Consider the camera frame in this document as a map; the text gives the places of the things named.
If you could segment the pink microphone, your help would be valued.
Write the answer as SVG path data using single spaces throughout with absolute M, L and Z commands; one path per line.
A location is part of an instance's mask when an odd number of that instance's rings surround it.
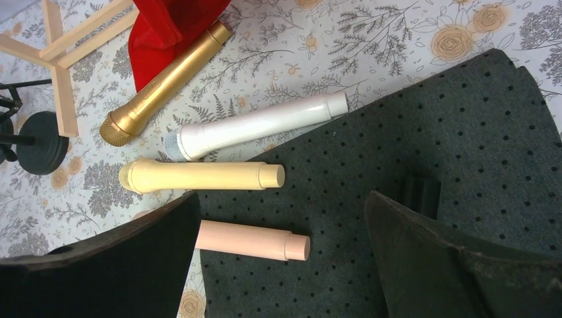
M 311 241 L 308 236 L 286 230 L 203 220 L 196 248 L 271 260 L 306 261 Z

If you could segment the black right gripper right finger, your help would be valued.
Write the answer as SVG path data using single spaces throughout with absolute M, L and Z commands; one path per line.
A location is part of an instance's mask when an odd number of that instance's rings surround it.
M 367 230 L 391 317 L 560 317 L 561 260 L 495 244 L 370 193 Z

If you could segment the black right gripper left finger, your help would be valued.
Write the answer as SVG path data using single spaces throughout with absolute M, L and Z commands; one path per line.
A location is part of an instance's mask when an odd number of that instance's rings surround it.
M 196 193 L 42 256 L 1 260 L 2 317 L 175 317 L 201 223 Z

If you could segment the black round-base mic stand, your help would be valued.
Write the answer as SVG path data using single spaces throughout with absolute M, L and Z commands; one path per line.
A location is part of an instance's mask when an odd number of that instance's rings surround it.
M 1 121 L 1 161 L 18 162 L 30 174 L 54 172 L 65 159 L 68 146 L 69 138 L 59 135 L 53 112 L 33 114 L 17 134 L 10 119 Z

